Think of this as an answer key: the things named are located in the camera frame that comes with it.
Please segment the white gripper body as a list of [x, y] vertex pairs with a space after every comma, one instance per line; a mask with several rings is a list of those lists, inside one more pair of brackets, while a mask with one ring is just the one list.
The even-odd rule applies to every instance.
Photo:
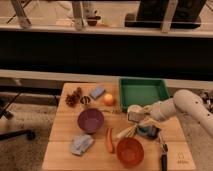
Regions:
[[144, 118], [140, 122], [137, 122], [140, 126], [159, 125], [157, 121], [151, 118], [150, 114], [146, 110], [143, 109], [142, 115], [144, 116]]

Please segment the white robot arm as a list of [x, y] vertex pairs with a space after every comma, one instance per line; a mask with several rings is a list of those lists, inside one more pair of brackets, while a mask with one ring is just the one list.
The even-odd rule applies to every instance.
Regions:
[[153, 120], [163, 122], [180, 113], [190, 115], [213, 137], [213, 113], [205, 107], [201, 97], [189, 90], [178, 90], [172, 98], [139, 107], [136, 110], [140, 121], [148, 116]]

